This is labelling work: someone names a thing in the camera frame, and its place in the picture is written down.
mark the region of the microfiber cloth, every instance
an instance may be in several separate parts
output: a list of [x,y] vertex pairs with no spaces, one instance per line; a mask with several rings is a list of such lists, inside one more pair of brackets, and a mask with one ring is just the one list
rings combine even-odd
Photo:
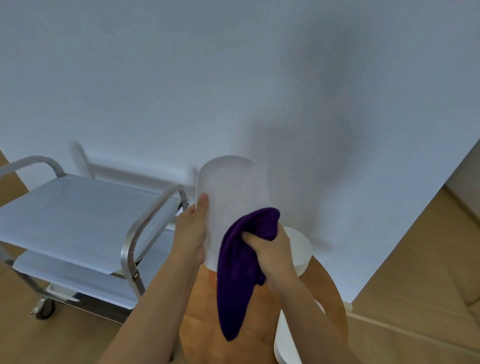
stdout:
[[223,336],[235,339],[256,284],[265,283],[255,251],[241,238],[243,231],[272,241],[278,233],[280,211],[266,207],[245,215],[227,230],[217,266],[216,304]]

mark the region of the cart's lower shelf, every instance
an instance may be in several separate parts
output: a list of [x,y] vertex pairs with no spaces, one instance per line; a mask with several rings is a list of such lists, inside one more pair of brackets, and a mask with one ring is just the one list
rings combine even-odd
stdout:
[[[145,287],[148,287],[169,254],[173,243],[173,233],[172,230],[164,230],[139,263],[138,270]],[[137,304],[135,293],[125,279],[30,250],[15,260],[13,268],[32,277],[58,284],[120,307],[133,309]]]

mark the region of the cart handle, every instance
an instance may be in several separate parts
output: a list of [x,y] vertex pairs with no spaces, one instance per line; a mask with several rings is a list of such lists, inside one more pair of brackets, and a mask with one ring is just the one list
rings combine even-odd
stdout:
[[133,223],[132,227],[127,232],[125,241],[123,242],[120,258],[121,268],[138,299],[140,299],[145,292],[145,286],[140,278],[140,273],[138,272],[137,266],[135,265],[135,260],[133,257],[135,246],[137,245],[138,238],[145,229],[145,226],[147,226],[155,214],[177,192],[180,193],[181,205],[183,211],[185,211],[188,207],[187,195],[185,194],[181,184],[173,184],[169,186],[163,192],[163,194],[137,219],[137,221]]
[[17,170],[20,170],[24,167],[31,166],[32,164],[36,164],[36,163],[47,163],[50,167],[52,167],[57,177],[66,176],[60,164],[57,161],[53,160],[52,158],[48,158],[44,156],[29,156],[0,167],[0,178],[6,176],[7,174],[13,173]]

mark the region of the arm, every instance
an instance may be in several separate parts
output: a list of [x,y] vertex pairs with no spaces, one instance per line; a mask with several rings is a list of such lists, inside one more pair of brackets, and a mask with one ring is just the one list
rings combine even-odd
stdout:
[[290,239],[282,225],[278,224],[278,235],[272,242],[247,232],[242,234],[242,238],[257,253],[268,286],[280,299],[302,363],[360,364],[298,278],[293,266]]
[[208,197],[177,218],[170,254],[98,364],[167,363],[205,260]]

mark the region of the metal cart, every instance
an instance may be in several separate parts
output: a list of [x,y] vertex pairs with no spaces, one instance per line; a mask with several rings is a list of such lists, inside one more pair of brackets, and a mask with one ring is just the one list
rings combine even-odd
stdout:
[[59,302],[125,322],[171,250],[166,227],[188,207],[183,187],[158,196],[66,174],[42,156],[1,167],[0,178],[35,163],[47,163],[57,177],[0,207],[0,241],[26,249],[13,259],[0,246],[0,259],[42,297],[32,311],[38,319]]

